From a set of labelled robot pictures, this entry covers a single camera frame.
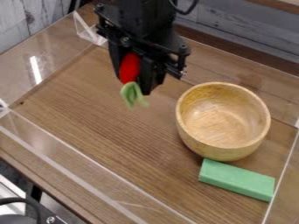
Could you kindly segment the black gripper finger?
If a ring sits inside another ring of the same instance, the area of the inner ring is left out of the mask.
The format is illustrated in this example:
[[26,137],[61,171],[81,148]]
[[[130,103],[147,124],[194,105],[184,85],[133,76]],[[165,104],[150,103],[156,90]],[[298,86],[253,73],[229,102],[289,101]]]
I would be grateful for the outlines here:
[[113,66],[115,70],[117,76],[119,76],[119,69],[122,60],[127,54],[127,49],[122,45],[117,45],[113,42],[109,43],[109,52],[110,52],[110,58],[113,61]]
[[154,89],[165,84],[166,69],[162,63],[149,57],[142,58],[138,84],[143,95],[150,95]]

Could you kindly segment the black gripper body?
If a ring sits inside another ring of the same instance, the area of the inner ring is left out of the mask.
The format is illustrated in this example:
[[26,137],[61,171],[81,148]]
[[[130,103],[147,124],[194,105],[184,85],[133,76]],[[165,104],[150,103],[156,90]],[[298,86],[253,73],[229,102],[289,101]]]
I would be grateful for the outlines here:
[[184,77],[192,48],[174,29],[178,0],[102,0],[95,6],[98,34],[107,42],[164,64],[166,75]]

